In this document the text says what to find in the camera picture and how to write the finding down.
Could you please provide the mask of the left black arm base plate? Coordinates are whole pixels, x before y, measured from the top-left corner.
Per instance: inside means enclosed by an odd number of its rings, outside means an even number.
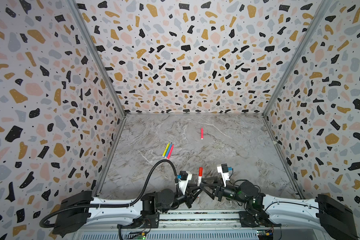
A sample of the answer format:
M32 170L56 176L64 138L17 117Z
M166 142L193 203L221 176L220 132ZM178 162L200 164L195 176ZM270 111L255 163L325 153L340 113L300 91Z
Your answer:
M134 219L131 224L122 225L122 229L137 229L140 227L148 229L157 229L159 227L160 213L152 215L143 215Z

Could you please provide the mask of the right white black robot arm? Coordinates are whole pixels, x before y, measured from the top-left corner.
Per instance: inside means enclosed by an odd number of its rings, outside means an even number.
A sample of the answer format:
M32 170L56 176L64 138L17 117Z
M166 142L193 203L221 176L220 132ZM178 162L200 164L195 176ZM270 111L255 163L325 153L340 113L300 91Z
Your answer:
M266 195L248 180L230 183L219 177L202 179L200 188L213 200L242 204L244 210L239 212L242 227L307 227L324 231L335 240L358 239L352 210L327 195L286 199Z

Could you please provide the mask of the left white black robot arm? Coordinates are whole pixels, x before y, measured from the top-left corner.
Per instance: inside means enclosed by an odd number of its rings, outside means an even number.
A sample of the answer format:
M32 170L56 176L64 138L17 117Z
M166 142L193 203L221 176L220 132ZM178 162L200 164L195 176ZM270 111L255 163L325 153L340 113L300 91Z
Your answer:
M157 229L160 214L176 210L182 204L190 208L200 193L200 187L191 184L179 195L164 189L145 194L133 204L133 200L94 198L91 191L84 191L62 201L62 212L57 214L52 233L63 237L83 226L102 224L117 225L124 229Z

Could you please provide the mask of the white pen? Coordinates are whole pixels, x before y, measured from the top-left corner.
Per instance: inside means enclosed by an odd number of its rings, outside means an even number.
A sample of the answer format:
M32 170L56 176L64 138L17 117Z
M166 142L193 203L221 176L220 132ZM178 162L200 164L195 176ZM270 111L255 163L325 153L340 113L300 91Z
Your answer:
M197 186L199 187L202 182L202 176L198 176Z

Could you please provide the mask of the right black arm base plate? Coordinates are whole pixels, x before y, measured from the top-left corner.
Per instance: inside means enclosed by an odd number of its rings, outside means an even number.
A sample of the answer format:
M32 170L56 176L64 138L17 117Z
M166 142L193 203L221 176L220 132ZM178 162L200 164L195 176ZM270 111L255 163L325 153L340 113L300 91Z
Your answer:
M257 227L280 227L281 224L275 224L270 220L270 216L265 212L259 215L251 214L247 211L239 212L239 221L241 227L244 228L257 228Z

